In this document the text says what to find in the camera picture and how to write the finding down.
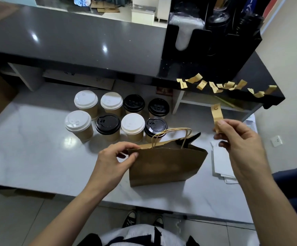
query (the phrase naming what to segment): paper bag handle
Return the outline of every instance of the paper bag handle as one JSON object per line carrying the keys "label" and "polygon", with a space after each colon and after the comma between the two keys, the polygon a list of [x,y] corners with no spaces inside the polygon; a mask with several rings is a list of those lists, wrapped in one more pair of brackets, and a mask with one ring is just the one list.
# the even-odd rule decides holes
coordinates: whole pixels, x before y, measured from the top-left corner
{"label": "paper bag handle", "polygon": [[190,136],[190,134],[192,133],[192,129],[191,128],[169,128],[169,129],[163,130],[160,133],[155,134],[154,136],[152,136],[152,148],[154,148],[156,146],[156,143],[157,143],[157,140],[153,140],[153,138],[154,139],[157,139],[159,135],[167,134],[168,132],[179,131],[179,130],[185,130],[186,131],[186,135],[183,138],[184,139],[184,142],[182,144],[182,147],[180,148],[180,149],[183,149],[183,146],[185,144],[185,141],[186,141],[187,137]]}

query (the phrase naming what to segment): coffee cup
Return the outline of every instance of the coffee cup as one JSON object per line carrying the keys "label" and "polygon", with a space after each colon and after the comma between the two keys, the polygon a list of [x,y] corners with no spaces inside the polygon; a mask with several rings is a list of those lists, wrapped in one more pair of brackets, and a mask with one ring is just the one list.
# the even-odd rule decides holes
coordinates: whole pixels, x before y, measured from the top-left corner
{"label": "coffee cup", "polygon": [[126,114],[137,113],[141,115],[145,107],[145,101],[140,95],[132,94],[124,99],[123,107],[126,110]]}
{"label": "coffee cup", "polygon": [[152,143],[152,140],[153,142],[159,142],[165,134],[161,134],[154,138],[152,137],[166,129],[168,129],[168,125],[164,119],[160,117],[149,118],[146,121],[145,128],[144,128],[145,140],[148,143]]}
{"label": "coffee cup", "polygon": [[122,97],[116,92],[105,93],[101,98],[101,106],[106,113],[116,114],[118,117],[122,115]]}
{"label": "coffee cup", "polygon": [[81,111],[87,112],[91,116],[91,119],[97,118],[97,103],[97,95],[89,90],[78,92],[74,98],[75,106]]}
{"label": "coffee cup", "polygon": [[121,121],[121,128],[130,141],[140,142],[144,136],[145,120],[137,113],[125,115]]}
{"label": "coffee cup", "polygon": [[120,138],[121,122],[116,114],[107,113],[100,116],[96,122],[96,130],[108,142],[115,142]]}
{"label": "coffee cup", "polygon": [[65,128],[81,141],[88,141],[94,134],[91,116],[85,111],[73,111],[64,120]]}
{"label": "coffee cup", "polygon": [[169,113],[170,107],[166,100],[162,98],[155,98],[148,104],[149,117],[155,116],[165,118]]}

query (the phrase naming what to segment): wall outlet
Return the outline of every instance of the wall outlet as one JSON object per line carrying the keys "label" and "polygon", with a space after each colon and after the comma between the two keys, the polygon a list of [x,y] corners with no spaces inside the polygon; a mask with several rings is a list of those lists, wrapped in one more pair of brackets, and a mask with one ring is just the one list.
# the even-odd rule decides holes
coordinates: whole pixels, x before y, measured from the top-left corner
{"label": "wall outlet", "polygon": [[279,145],[282,145],[283,144],[283,142],[281,140],[281,137],[278,136],[278,135],[274,136],[270,140],[271,140],[271,142],[272,142],[272,144],[273,144],[274,147],[278,147]]}

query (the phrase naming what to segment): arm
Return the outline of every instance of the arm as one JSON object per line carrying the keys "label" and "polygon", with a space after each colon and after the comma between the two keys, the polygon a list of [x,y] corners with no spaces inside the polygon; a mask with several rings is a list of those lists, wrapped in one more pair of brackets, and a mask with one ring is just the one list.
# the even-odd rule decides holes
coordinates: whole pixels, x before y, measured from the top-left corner
{"label": "arm", "polygon": [[118,142],[98,153],[93,173],[84,190],[42,231],[30,246],[71,246],[99,202],[121,181],[138,153],[125,158],[127,149],[139,148],[130,142]]}
{"label": "arm", "polygon": [[297,245],[297,214],[271,175],[260,136],[236,120],[220,120],[217,126],[223,133],[214,138],[226,140],[219,146],[229,153],[261,245]]}

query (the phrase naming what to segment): shoe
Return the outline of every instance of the shoe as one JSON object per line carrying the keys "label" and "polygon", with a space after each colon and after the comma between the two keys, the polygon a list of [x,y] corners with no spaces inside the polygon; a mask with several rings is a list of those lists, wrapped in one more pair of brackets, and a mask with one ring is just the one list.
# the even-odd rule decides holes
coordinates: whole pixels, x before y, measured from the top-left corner
{"label": "shoe", "polygon": [[131,211],[128,216],[126,217],[126,220],[124,221],[123,223],[123,226],[122,228],[125,228],[125,227],[129,227],[129,226],[132,226],[132,225],[135,225],[136,224],[136,212],[134,211]]}
{"label": "shoe", "polygon": [[155,220],[155,222],[153,223],[153,226],[155,226],[155,227],[160,227],[160,228],[163,228],[163,227],[164,227],[164,225],[163,225],[163,219],[162,219],[161,216],[158,217],[158,218]]}

